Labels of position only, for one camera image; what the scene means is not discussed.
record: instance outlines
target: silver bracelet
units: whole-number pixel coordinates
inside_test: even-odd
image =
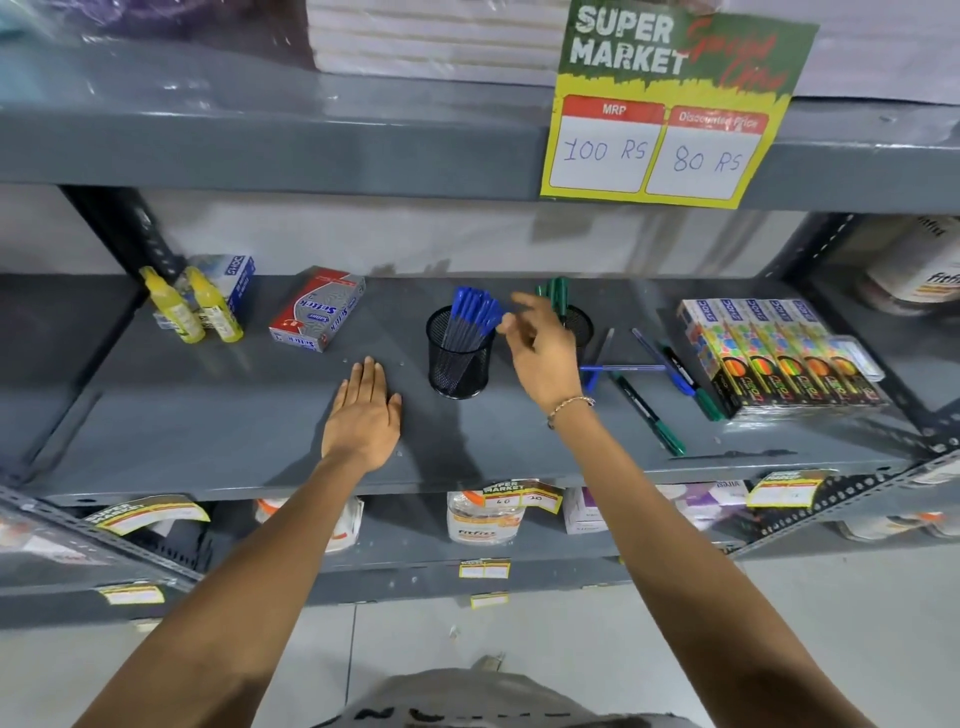
[[[572,401],[576,401],[576,400],[583,400],[584,402],[589,404],[591,407],[597,403],[597,400],[595,400],[594,398],[585,397],[584,395],[577,395],[576,397],[571,397],[568,400],[564,400],[554,408],[553,412],[551,412],[549,415],[546,416],[546,426],[548,426],[550,429],[553,429],[554,428],[553,418],[557,416],[557,413],[560,412],[560,410],[562,410]]]

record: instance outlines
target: metal shelf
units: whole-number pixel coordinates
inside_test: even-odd
[[[279,344],[267,334],[295,279],[254,278],[246,299],[251,313],[241,316],[247,335],[237,344],[184,345],[158,329],[145,307],[51,438],[41,455],[47,471],[29,493],[58,505],[109,504],[170,491],[197,500],[289,496],[319,459],[336,387],[365,354],[384,363],[391,387],[402,392],[404,424],[394,456],[364,478],[359,495],[445,492],[517,477],[572,478],[576,484],[576,463],[520,389],[504,342],[494,344],[490,384],[480,396],[458,402],[430,389],[424,322],[463,283],[507,300],[510,291],[533,290],[536,281],[369,279],[366,296],[323,354]],[[678,299],[754,293],[782,295],[789,289],[767,280],[570,283],[571,300],[598,331],[617,329],[611,360],[628,361],[644,360],[629,328],[665,336],[661,325],[675,320]],[[682,342],[674,343],[684,356]],[[686,442],[686,457],[671,456],[607,381],[598,387],[597,411],[660,483],[753,479],[810,466],[896,473],[917,459],[912,446],[878,436],[860,420],[760,429],[711,423],[666,376],[631,379]]]
[[[22,479],[142,298],[126,276],[0,275],[0,473]]]
[[[337,77],[147,40],[7,40],[0,65],[23,79],[0,81],[2,182],[539,198],[550,88]],[[958,120],[795,99],[741,206],[960,212],[940,183],[960,169]]]
[[[236,544],[259,523],[249,501],[221,502],[201,546],[204,570],[218,566]],[[716,544],[733,536],[723,524],[707,534]],[[322,573],[356,570],[404,570],[436,564],[459,564],[480,558],[521,561],[565,561],[617,557],[609,532],[567,534],[563,516],[528,508],[520,529],[503,546],[468,546],[450,540],[446,528],[446,494],[368,497],[355,546],[324,557]]]
[[[920,529],[907,531],[873,544],[851,541],[840,535],[840,532],[829,523],[810,523],[793,533],[777,539],[772,544],[744,554],[747,559],[769,559],[787,556],[811,556],[824,553],[860,553],[864,551],[880,551],[889,548],[925,548],[928,546],[943,546],[956,544],[955,540],[939,539],[930,536]]]

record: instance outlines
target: floor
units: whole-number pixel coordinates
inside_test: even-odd
[[[746,562],[828,675],[881,728],[956,724],[960,544]],[[68,728],[136,647],[127,624],[0,632],[0,725]],[[558,660],[558,645],[575,659]],[[308,728],[379,679],[505,652],[597,713],[711,723],[632,587],[304,611],[255,723]]]

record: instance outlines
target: right hand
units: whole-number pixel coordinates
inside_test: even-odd
[[[564,328],[550,301],[529,293],[511,298],[527,309],[504,314],[496,328],[507,339],[514,369],[530,399],[549,415],[571,397],[583,395],[573,332]]]

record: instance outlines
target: yellow price tag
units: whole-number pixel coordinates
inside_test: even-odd
[[[572,0],[540,194],[737,207],[817,29]]]

